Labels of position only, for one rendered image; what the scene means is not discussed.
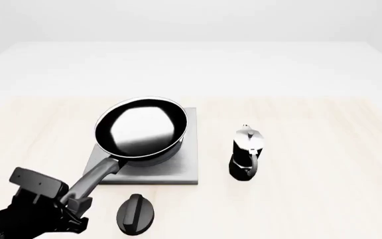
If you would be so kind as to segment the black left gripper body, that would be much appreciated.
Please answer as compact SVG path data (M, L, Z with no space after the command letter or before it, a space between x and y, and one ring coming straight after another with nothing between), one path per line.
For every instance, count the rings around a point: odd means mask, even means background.
M56 222L54 223L54 232L72 232L80 234L88 227L88 218L81 218L75 210L61 202L56 202Z

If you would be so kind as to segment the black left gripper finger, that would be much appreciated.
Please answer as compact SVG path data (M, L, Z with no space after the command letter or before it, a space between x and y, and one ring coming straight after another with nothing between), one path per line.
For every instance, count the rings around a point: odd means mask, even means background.
M82 199L69 198L67 208L71 212L86 212L91 207L92 201L92 197L85 197Z

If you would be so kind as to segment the black frying pan grey handle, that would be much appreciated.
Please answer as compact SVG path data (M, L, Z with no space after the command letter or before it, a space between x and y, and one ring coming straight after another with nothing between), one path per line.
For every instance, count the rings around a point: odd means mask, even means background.
M185 109L163 97L136 97L110 107L95 123L94 139L108 154L85 173L60 202L88 197L108 175L129 162L153 161L180 147L188 129Z

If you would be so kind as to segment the round black stove knob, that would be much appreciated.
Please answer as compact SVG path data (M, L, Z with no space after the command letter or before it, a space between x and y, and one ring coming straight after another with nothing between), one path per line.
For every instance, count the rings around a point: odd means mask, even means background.
M133 194L119 207L116 223L120 231L128 236L146 232L155 219L152 203L140 194Z

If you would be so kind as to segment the flat grey stove plate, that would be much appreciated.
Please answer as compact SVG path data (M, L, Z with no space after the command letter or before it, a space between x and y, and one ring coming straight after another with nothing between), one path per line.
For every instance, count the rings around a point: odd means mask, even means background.
M103 185L195 185L198 182L196 108L185 108L188 129L180 147L153 161L129 162Z

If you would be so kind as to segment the small flat plate on stalk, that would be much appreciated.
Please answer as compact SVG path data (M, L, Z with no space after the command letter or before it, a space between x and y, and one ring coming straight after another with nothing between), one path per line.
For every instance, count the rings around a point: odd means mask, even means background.
M62 197L69 190L69 186L58 179L21 167L13 171L9 182L18 185L21 189L50 199Z

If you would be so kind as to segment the black and silver moka pot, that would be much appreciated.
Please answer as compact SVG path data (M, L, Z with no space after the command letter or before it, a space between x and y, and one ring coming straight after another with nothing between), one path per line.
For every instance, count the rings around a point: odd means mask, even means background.
M237 181L250 181L257 173L258 158L265 147L265 138L250 125L235 132L229 174Z

